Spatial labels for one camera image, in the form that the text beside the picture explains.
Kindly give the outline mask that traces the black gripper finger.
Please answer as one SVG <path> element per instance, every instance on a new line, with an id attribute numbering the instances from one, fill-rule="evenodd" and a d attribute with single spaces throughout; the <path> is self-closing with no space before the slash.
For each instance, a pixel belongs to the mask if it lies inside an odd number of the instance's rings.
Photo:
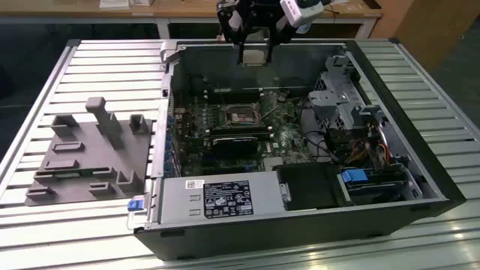
<path id="1" fill-rule="evenodd" d="M 296 28 L 291 26 L 288 18 L 283 16 L 279 21 L 268 27 L 269 39 L 268 39 L 268 53 L 267 62 L 272 61 L 275 46 L 289 43 L 296 33 Z"/>
<path id="2" fill-rule="evenodd" d="M 237 48 L 237 63 L 243 63 L 244 42 L 247 39 L 245 26 L 239 14 L 240 1 L 217 2 L 217 19 L 224 40 Z"/>

